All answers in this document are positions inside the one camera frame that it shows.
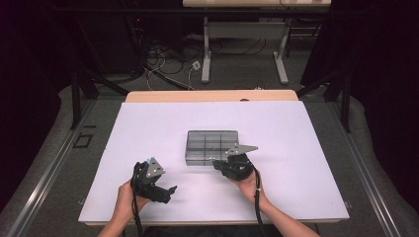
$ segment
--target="white tabletop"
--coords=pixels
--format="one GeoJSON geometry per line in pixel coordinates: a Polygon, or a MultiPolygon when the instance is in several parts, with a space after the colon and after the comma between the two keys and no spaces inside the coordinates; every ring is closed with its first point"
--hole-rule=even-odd
{"type": "Polygon", "coordinates": [[[184,7],[327,7],[331,0],[183,0],[184,7]]]}
{"type": "Polygon", "coordinates": [[[136,162],[155,157],[166,170],[157,186],[178,189],[169,203],[145,206],[144,225],[256,223],[254,206],[219,171],[186,165],[188,130],[237,130],[240,144],[258,146],[249,159],[272,203],[292,217],[349,218],[303,103],[252,101],[123,103],[79,221],[109,221],[118,186],[136,162]]]}

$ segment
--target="table leg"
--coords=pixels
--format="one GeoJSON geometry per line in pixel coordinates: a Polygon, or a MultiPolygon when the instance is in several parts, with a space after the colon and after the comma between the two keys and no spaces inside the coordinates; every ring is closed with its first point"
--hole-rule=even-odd
{"type": "Polygon", "coordinates": [[[203,77],[202,82],[208,83],[210,81],[210,37],[209,37],[209,20],[204,18],[204,63],[203,63],[203,77]]]}
{"type": "Polygon", "coordinates": [[[278,51],[274,52],[275,65],[277,66],[278,75],[280,76],[281,84],[284,84],[284,85],[287,85],[289,83],[286,68],[284,67],[284,63],[283,63],[283,56],[284,56],[284,51],[286,48],[287,40],[289,37],[290,25],[291,25],[291,18],[286,19],[285,30],[283,31],[281,44],[278,48],[278,51]]]}

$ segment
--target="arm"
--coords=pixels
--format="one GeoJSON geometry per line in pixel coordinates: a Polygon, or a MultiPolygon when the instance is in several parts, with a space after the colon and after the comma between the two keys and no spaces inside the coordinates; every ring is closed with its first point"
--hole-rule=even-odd
{"type": "MultiPolygon", "coordinates": [[[[255,203],[255,191],[256,191],[256,175],[255,171],[245,180],[242,181],[234,181],[230,180],[234,183],[238,189],[243,193],[243,195],[250,200],[253,204],[255,203]]],[[[310,228],[305,226],[304,224],[296,221],[289,215],[285,214],[278,208],[276,208],[268,198],[265,196],[265,192],[263,190],[263,186],[261,185],[261,192],[259,198],[259,206],[262,213],[264,213],[277,227],[277,229],[284,235],[284,237],[292,237],[292,236],[318,236],[314,231],[310,228]]]]}
{"type": "MultiPolygon", "coordinates": [[[[117,203],[115,204],[114,214],[111,220],[99,234],[100,237],[120,236],[128,223],[133,219],[132,213],[132,188],[130,181],[125,182],[118,190],[117,203]]],[[[138,211],[150,201],[144,197],[136,197],[138,211]]]]}

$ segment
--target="dark curtain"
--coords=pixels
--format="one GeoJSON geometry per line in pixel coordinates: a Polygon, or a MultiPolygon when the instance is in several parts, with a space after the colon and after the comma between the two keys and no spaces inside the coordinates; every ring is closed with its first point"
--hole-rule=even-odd
{"type": "Polygon", "coordinates": [[[31,167],[70,74],[36,1],[0,3],[0,209],[31,167]]]}
{"type": "Polygon", "coordinates": [[[377,159],[419,210],[419,7],[413,0],[333,0],[330,11],[362,9],[373,10],[374,18],[325,22],[301,84],[341,71],[356,40],[361,43],[349,60],[351,95],[365,107],[377,159]],[[365,35],[370,21],[376,23],[365,35]]]}

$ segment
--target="black cable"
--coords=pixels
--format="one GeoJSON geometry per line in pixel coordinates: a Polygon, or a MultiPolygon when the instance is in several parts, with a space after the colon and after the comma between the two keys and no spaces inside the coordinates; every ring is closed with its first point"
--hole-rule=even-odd
{"type": "Polygon", "coordinates": [[[222,51],[223,46],[222,46],[222,42],[221,42],[221,40],[216,40],[216,39],[213,39],[213,40],[210,40],[209,42],[210,42],[210,43],[212,43],[212,44],[214,44],[215,42],[219,44],[219,49],[217,49],[217,50],[215,50],[215,49],[213,49],[211,46],[209,46],[209,50],[210,50],[211,52],[218,52],[218,51],[222,51]]]}
{"type": "Polygon", "coordinates": [[[165,82],[177,87],[178,89],[181,89],[181,90],[188,90],[189,89],[189,90],[191,90],[191,88],[189,88],[187,86],[184,86],[184,85],[181,85],[181,84],[177,83],[176,81],[174,81],[173,79],[170,79],[170,78],[165,77],[164,75],[162,75],[162,74],[160,74],[156,71],[153,71],[153,69],[149,68],[148,66],[144,66],[144,68],[147,71],[149,71],[149,72],[153,73],[154,75],[156,75],[157,77],[159,77],[160,79],[164,80],[165,82]]]}
{"type": "MultiPolygon", "coordinates": [[[[170,64],[170,63],[173,63],[174,62],[174,60],[172,61],[172,62],[168,62],[167,61],[167,59],[165,59],[166,60],[166,64],[170,64]]],[[[179,60],[180,61],[180,63],[181,63],[181,67],[178,69],[178,70],[175,70],[175,71],[173,71],[173,72],[167,72],[167,71],[163,71],[162,69],[161,69],[161,67],[159,67],[158,68],[158,70],[161,72],[161,73],[163,73],[163,74],[168,74],[168,75],[170,75],[170,74],[177,74],[177,73],[179,73],[179,72],[181,72],[182,71],[182,69],[184,68],[184,63],[183,63],[183,61],[181,61],[181,60],[179,60]]]]}
{"type": "Polygon", "coordinates": [[[194,49],[194,50],[196,50],[197,52],[195,53],[195,55],[193,55],[193,56],[191,56],[191,57],[189,57],[189,58],[187,58],[187,59],[183,59],[183,58],[181,58],[181,57],[179,57],[179,56],[176,56],[176,55],[173,55],[172,53],[171,53],[171,51],[169,51],[169,50],[167,50],[167,53],[170,55],[170,57],[167,57],[167,58],[171,58],[171,59],[177,59],[178,61],[180,61],[180,62],[190,62],[190,61],[192,61],[192,59],[194,59],[194,58],[196,58],[197,56],[198,56],[198,54],[200,54],[200,51],[198,51],[196,48],[193,48],[193,47],[190,47],[190,48],[192,48],[192,49],[194,49]]]}
{"type": "Polygon", "coordinates": [[[283,3],[283,1],[282,0],[280,0],[280,4],[281,4],[281,6],[283,6],[283,7],[285,7],[285,8],[287,8],[288,9],[288,7],[286,6],[286,5],[284,5],[284,3],[283,3]]]}
{"type": "Polygon", "coordinates": [[[261,192],[261,177],[259,175],[259,171],[253,167],[253,170],[255,171],[255,175],[256,175],[256,192],[255,192],[255,211],[256,211],[256,218],[258,219],[258,223],[259,223],[259,227],[261,229],[262,235],[264,237],[266,237],[266,233],[265,233],[265,228],[262,222],[262,218],[261,218],[261,212],[260,212],[260,208],[259,208],[259,195],[261,192]]]}
{"type": "MultiPolygon", "coordinates": [[[[167,43],[165,43],[164,41],[161,41],[159,38],[157,38],[157,37],[155,37],[155,36],[153,36],[153,35],[151,35],[151,37],[155,40],[155,41],[157,41],[157,44],[159,44],[159,45],[163,45],[163,46],[165,46],[165,48],[163,47],[163,46],[160,46],[158,49],[160,49],[161,51],[160,51],[160,53],[163,53],[163,52],[167,52],[171,57],[165,57],[165,58],[173,58],[173,59],[177,59],[177,60],[179,60],[180,62],[190,62],[192,59],[194,59],[195,57],[197,57],[197,55],[199,54],[198,52],[193,56],[193,57],[191,57],[191,58],[189,58],[189,59],[183,59],[183,58],[180,58],[179,56],[175,56],[175,55],[173,55],[172,53],[170,53],[170,49],[171,49],[171,47],[169,46],[169,45],[167,45],[167,43]]],[[[176,50],[176,49],[173,49],[172,48],[172,50],[171,51],[175,51],[175,52],[177,52],[177,53],[179,53],[179,51],[178,50],[176,50]]]]}
{"type": "Polygon", "coordinates": [[[138,212],[138,205],[136,203],[136,176],[138,175],[139,167],[134,170],[132,179],[131,179],[131,187],[132,187],[132,213],[133,213],[133,219],[135,221],[136,230],[138,232],[138,237],[142,237],[142,226],[141,226],[141,219],[139,218],[139,212],[138,212]]]}
{"type": "Polygon", "coordinates": [[[155,66],[155,65],[157,65],[157,63],[158,63],[158,61],[159,61],[159,59],[160,58],[163,58],[163,57],[158,57],[158,56],[156,56],[156,57],[147,57],[147,63],[149,64],[149,65],[153,65],[153,66],[155,66]],[[154,59],[156,59],[156,62],[150,62],[148,59],[150,59],[150,58],[154,58],[154,59]]]}
{"type": "Polygon", "coordinates": [[[253,45],[251,45],[249,48],[247,48],[243,52],[234,53],[234,52],[221,52],[221,51],[216,51],[213,54],[217,54],[217,55],[255,55],[255,54],[258,54],[259,52],[261,52],[265,48],[265,46],[266,46],[266,39],[264,39],[264,43],[262,45],[262,48],[260,48],[258,51],[252,52],[252,53],[247,53],[247,52],[250,51],[253,47],[255,47],[261,40],[262,39],[258,39],[255,43],[253,43],[253,45]]]}

